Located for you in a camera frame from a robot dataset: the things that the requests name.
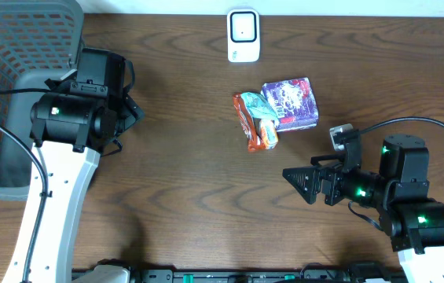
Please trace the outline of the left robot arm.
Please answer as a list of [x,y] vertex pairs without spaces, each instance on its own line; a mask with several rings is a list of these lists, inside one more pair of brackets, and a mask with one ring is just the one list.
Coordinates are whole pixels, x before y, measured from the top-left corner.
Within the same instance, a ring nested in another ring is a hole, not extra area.
[[143,118],[130,97],[126,58],[85,48],[69,71],[38,70],[18,83],[32,147],[28,198],[5,282],[70,282],[83,201],[105,147]]

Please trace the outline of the orange snack bar wrapper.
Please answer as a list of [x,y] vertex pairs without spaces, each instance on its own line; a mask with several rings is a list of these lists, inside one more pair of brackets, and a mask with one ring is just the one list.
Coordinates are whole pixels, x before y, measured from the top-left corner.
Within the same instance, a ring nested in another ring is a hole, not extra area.
[[248,151],[256,152],[266,149],[255,126],[255,121],[248,111],[241,93],[233,95],[233,106],[236,109],[242,129],[248,139]]

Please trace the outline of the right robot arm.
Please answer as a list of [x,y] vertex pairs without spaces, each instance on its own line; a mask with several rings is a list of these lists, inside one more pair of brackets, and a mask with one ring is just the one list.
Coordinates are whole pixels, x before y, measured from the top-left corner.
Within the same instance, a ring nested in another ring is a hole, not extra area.
[[357,132],[334,134],[336,154],[315,156],[309,167],[286,168],[283,177],[308,203],[317,195],[334,206],[347,199],[374,208],[364,220],[384,232],[409,282],[444,282],[444,204],[428,196],[429,151],[424,140],[393,134],[383,140],[378,172],[361,167]]

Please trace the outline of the green tissue packet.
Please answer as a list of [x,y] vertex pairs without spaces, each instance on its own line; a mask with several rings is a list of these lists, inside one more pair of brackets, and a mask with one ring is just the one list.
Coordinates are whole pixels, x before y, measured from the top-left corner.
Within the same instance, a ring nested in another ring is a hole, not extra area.
[[271,120],[275,127],[280,124],[276,111],[263,95],[244,92],[240,96],[244,101],[248,113],[253,118]]

